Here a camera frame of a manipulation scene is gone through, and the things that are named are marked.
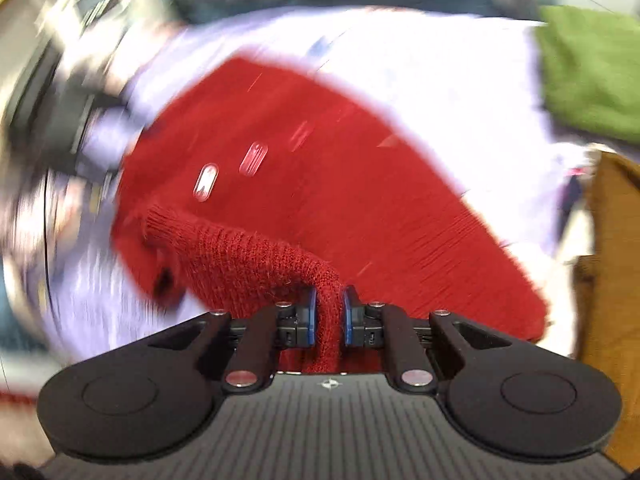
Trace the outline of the mustard brown garment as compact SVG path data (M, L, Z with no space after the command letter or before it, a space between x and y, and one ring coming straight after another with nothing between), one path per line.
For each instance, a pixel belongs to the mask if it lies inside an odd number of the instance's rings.
M622 416L608 455L639 467L639 165L600 155L587 190L594 253L574 265L579 312L577 357L616 385Z

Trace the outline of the red knit cardigan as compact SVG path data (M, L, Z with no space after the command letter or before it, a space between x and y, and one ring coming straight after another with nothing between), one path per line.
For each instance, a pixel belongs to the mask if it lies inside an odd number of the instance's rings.
M382 120L297 70L236 56L179 94L126 157L112 243L153 300L242 318L306 287L316 344L287 370L373 372L343 294L437 309L521 339L547 308L438 172Z

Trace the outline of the green folded garment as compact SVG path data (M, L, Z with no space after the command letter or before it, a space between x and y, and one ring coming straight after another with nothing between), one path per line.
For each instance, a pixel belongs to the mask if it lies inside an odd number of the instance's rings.
M639 19L544 6L535 28L544 105L562 125L639 143Z

